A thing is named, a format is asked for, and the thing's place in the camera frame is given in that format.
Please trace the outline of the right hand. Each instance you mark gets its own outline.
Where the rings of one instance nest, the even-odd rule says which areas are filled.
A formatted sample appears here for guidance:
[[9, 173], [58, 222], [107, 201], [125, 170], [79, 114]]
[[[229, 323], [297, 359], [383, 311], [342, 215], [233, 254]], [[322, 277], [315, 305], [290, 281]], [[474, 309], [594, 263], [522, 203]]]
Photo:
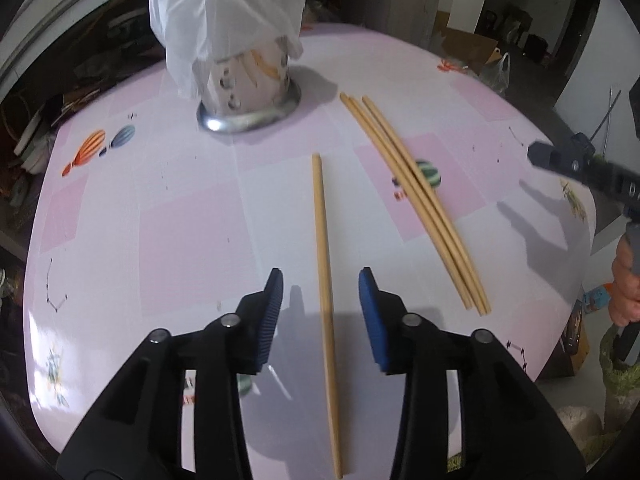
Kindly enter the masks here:
[[631, 272], [633, 263], [634, 254], [626, 237], [622, 236], [612, 263], [614, 281], [608, 304], [611, 320], [618, 327], [639, 321], [640, 280], [638, 275]]

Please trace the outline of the green fuzzy sleeve forearm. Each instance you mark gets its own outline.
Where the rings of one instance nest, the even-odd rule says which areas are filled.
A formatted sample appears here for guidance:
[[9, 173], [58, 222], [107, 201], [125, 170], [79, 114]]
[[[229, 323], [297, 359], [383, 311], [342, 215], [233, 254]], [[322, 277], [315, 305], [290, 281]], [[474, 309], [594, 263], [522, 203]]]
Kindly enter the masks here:
[[600, 341], [599, 363], [605, 386], [604, 430], [620, 431], [639, 404], [639, 365], [618, 364], [614, 360], [614, 340], [618, 328], [612, 325]]

